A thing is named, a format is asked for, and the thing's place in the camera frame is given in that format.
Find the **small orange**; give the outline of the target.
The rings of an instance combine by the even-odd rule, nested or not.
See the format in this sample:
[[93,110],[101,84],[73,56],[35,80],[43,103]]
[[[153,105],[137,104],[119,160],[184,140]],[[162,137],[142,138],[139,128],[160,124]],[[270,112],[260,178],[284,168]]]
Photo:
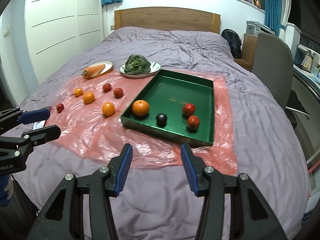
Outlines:
[[77,88],[77,89],[75,89],[73,94],[74,94],[75,97],[80,97],[80,96],[82,96],[82,94],[83,94],[82,88]]

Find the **large orange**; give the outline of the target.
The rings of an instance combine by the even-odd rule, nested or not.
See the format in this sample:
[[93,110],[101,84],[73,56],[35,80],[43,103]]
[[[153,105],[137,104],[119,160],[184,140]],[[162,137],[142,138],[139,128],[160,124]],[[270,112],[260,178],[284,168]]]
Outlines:
[[93,92],[87,91],[87,92],[84,92],[84,94],[82,95],[82,99],[84,104],[88,105],[93,101],[95,101],[95,95]]
[[136,100],[132,104],[132,113],[136,116],[145,116],[149,113],[150,105],[145,100]]

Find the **small red apple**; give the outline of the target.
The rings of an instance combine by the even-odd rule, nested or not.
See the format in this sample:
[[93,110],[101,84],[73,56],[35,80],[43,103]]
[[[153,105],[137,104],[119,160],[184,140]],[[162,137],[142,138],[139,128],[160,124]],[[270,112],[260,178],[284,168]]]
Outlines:
[[112,86],[111,86],[110,83],[105,83],[105,84],[103,85],[103,91],[104,91],[104,93],[109,92],[111,89],[112,89]]
[[115,88],[113,91],[114,97],[115,98],[121,98],[124,94],[123,90],[121,88]]

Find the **dark purple plum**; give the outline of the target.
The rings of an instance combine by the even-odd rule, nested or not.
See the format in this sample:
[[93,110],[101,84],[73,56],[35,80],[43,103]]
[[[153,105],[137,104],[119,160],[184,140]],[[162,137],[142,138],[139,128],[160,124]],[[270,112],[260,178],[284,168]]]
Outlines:
[[156,123],[159,126],[165,126],[167,124],[167,115],[164,113],[159,113],[156,115]]

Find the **red cased smartphone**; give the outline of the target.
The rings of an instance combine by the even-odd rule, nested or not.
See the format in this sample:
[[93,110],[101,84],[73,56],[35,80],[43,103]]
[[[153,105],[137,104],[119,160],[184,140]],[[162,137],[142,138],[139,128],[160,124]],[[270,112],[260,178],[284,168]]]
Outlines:
[[45,124],[46,124],[46,121],[47,121],[47,120],[42,120],[42,121],[35,122],[35,123],[33,124],[32,130],[44,128],[44,126],[45,126]]

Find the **pink plastic sheet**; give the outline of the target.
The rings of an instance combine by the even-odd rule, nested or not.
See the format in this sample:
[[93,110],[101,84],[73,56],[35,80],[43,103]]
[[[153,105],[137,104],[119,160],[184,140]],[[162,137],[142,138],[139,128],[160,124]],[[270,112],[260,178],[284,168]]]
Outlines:
[[[207,165],[224,174],[235,174],[238,163],[233,151],[233,116],[225,77],[185,69],[177,72],[213,80],[214,143],[212,146],[191,148]],[[133,147],[132,167],[181,165],[181,144],[126,128],[121,123],[122,113],[127,107],[132,107],[135,97],[153,77],[131,79],[118,72],[110,72],[96,79],[73,79],[61,88],[57,98],[57,102],[64,105],[64,110],[57,113],[53,109],[47,125],[59,126],[61,135],[57,142],[82,158],[108,162],[119,154],[124,144],[129,143]],[[107,93],[103,91],[105,83],[112,86]],[[118,87],[124,92],[121,98],[115,98],[113,94]],[[82,96],[75,97],[73,94],[77,88],[82,88],[83,93],[93,92],[95,101],[84,104]],[[114,104],[115,113],[112,116],[103,115],[102,105],[105,102]]]

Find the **carrot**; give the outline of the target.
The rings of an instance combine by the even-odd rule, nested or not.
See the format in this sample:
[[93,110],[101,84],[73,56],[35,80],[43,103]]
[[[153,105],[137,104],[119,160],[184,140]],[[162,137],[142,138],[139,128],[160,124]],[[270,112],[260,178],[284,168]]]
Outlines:
[[94,78],[95,76],[99,75],[104,69],[105,69],[105,65],[104,64],[99,64],[99,65],[96,65],[96,66],[90,66],[90,67],[85,68],[82,71],[81,75],[85,79],[91,79],[91,78]]

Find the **purple bed duvet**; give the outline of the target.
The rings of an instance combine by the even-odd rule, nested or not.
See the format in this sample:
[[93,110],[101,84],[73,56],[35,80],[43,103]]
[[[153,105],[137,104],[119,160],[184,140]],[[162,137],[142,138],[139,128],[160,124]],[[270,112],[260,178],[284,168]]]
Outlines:
[[[233,115],[238,171],[255,182],[277,215],[288,239],[301,230],[309,182],[300,142],[282,108],[253,74],[234,62],[220,35],[128,27],[84,52],[49,77],[23,103],[25,109],[49,105],[76,68],[94,60],[123,64],[142,54],[171,68],[226,78]],[[129,173],[125,191],[112,208],[120,239],[194,239],[202,200],[195,197],[179,166]]]

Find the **orange rimmed white plate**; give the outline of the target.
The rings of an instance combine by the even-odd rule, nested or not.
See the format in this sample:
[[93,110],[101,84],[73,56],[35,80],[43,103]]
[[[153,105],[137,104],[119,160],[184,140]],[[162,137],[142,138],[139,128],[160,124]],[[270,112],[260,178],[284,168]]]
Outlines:
[[100,61],[100,62],[94,63],[94,64],[92,64],[90,66],[96,66],[96,65],[99,65],[99,64],[104,64],[105,65],[105,69],[99,75],[95,76],[94,78],[100,77],[102,75],[105,75],[105,74],[109,73],[113,69],[113,63],[111,61]]

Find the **white wardrobe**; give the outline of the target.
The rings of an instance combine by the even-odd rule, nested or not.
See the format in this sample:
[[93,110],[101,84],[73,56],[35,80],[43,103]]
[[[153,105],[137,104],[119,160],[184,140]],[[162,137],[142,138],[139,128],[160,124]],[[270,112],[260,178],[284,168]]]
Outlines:
[[38,83],[104,38],[101,0],[25,0],[24,15]]

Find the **green leafy vegetable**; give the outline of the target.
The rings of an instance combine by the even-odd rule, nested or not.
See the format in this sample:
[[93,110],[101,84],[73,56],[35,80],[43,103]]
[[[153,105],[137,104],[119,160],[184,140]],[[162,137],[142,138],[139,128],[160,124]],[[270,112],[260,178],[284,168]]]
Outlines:
[[148,74],[151,72],[151,63],[142,55],[131,55],[124,67],[124,72],[132,75]]

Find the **white striped oval plate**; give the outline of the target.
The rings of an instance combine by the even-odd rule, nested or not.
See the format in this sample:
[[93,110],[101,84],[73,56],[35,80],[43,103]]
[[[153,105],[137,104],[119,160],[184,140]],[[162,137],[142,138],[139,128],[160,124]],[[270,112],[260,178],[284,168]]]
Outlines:
[[120,74],[125,76],[125,77],[129,77],[129,78],[132,78],[132,79],[141,79],[141,78],[145,78],[145,77],[156,75],[161,70],[161,65],[159,63],[150,61],[150,64],[151,64],[150,65],[150,72],[146,73],[146,74],[133,75],[133,74],[125,73],[124,72],[125,65],[122,65],[120,67],[119,71],[120,71]]

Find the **white desk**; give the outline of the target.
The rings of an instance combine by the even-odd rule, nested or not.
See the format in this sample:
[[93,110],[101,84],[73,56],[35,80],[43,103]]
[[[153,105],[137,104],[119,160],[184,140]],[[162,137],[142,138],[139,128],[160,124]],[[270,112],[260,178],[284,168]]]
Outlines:
[[294,58],[293,76],[319,104],[319,53],[299,44]]

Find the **green rectangular tray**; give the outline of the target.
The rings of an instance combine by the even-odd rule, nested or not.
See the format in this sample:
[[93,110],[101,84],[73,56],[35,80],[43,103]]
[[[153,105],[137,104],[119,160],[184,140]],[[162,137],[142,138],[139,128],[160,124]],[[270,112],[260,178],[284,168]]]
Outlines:
[[[212,146],[214,143],[214,82],[198,76],[160,70],[140,93],[136,100],[150,105],[149,113],[136,116],[129,106],[121,115],[124,127],[168,140],[177,144],[188,142],[192,147]],[[195,106],[195,116],[200,120],[197,130],[187,128],[187,117],[182,114],[186,103]],[[159,126],[156,115],[167,115],[167,124]]]

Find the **grey office chair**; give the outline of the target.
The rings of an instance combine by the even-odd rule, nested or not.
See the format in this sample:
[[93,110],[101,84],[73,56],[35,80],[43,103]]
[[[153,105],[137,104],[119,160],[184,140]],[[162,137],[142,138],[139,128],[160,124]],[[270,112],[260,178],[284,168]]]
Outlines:
[[293,69],[289,46],[274,35],[259,33],[252,73],[269,89],[283,110],[300,113],[309,120],[310,114],[302,106],[297,95],[291,92]]

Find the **wooden nightstand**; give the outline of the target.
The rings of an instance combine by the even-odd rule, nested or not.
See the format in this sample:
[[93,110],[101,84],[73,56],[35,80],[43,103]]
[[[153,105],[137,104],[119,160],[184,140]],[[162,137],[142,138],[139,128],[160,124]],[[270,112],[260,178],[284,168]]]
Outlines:
[[245,68],[250,72],[253,69],[257,38],[257,36],[245,34],[242,43],[241,57],[234,58],[234,61],[237,64],[239,64],[240,66],[242,66],[242,68]]

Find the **black backpack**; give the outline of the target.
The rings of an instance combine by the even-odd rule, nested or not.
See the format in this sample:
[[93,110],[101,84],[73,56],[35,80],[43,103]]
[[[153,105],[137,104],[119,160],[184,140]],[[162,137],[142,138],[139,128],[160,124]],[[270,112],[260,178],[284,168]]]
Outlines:
[[227,41],[232,56],[237,59],[241,58],[242,42],[239,35],[231,29],[224,29],[221,36]]

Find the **wooden headboard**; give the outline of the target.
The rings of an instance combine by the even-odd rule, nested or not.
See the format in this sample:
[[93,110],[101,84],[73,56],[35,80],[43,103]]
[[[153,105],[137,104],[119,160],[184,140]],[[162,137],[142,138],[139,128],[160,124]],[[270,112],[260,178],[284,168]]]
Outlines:
[[116,10],[114,29],[138,27],[164,31],[207,31],[218,34],[220,15],[176,7],[142,7]]

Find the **white printer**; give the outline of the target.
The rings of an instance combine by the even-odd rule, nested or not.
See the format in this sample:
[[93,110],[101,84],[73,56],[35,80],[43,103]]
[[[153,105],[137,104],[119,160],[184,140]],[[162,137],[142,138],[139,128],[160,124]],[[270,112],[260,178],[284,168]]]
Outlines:
[[258,36],[259,33],[276,35],[276,32],[257,21],[246,21],[246,34]]

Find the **blue curtain right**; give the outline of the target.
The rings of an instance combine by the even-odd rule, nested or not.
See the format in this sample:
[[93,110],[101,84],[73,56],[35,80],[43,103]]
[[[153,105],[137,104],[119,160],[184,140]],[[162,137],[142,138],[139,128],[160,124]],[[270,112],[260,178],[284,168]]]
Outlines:
[[264,25],[279,35],[281,24],[282,0],[265,0],[265,21]]

